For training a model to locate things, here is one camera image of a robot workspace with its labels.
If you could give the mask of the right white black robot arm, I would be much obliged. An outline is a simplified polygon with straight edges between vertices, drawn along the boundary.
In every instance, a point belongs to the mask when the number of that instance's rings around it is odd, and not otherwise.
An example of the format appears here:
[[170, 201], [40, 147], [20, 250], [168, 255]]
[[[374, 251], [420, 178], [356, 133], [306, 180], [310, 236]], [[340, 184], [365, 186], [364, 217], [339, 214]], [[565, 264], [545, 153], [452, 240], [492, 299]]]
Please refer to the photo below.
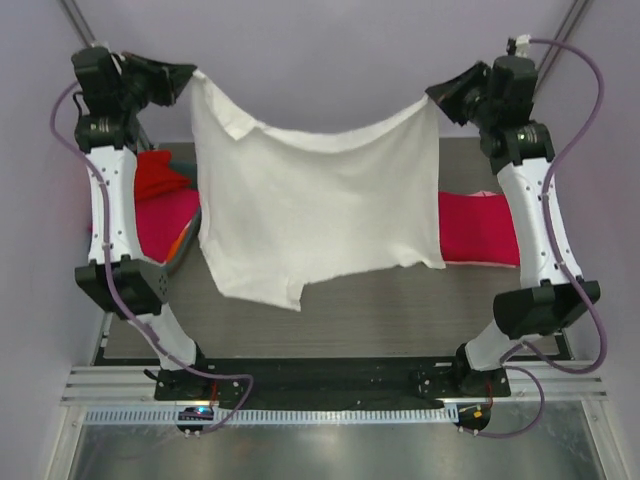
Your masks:
[[504, 55], [426, 90], [452, 122], [478, 128], [519, 248], [520, 289], [497, 295], [492, 322], [456, 351], [451, 383], [464, 396], [496, 392], [508, 352], [570, 326], [600, 297], [598, 282], [584, 279], [564, 230], [549, 131], [530, 118], [537, 80], [532, 60]]

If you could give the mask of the white printed t shirt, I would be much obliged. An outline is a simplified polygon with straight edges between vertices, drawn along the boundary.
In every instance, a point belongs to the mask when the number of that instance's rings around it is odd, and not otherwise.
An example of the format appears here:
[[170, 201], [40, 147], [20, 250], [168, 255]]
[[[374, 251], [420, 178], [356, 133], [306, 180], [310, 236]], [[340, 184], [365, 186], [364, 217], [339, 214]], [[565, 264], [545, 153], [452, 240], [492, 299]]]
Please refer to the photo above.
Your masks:
[[199, 243], [222, 295], [299, 310], [312, 283], [444, 267], [431, 100], [364, 128], [309, 133], [257, 120], [196, 72], [191, 117]]

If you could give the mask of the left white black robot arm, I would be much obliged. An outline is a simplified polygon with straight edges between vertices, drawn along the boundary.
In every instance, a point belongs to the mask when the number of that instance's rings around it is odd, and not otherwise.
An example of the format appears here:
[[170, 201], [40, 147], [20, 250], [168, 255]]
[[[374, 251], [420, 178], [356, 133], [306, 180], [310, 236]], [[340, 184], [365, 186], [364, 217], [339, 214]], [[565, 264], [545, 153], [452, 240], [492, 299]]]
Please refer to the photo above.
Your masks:
[[181, 371], [181, 392], [201, 399], [211, 390], [212, 375], [196, 365], [201, 351], [168, 304], [164, 266], [143, 253], [134, 205], [137, 116], [149, 104], [174, 105], [196, 67], [116, 54], [104, 46], [84, 48], [71, 61], [84, 102], [71, 149], [86, 165], [92, 213], [88, 263], [76, 268], [75, 281], [105, 312], [143, 335], [162, 370]]

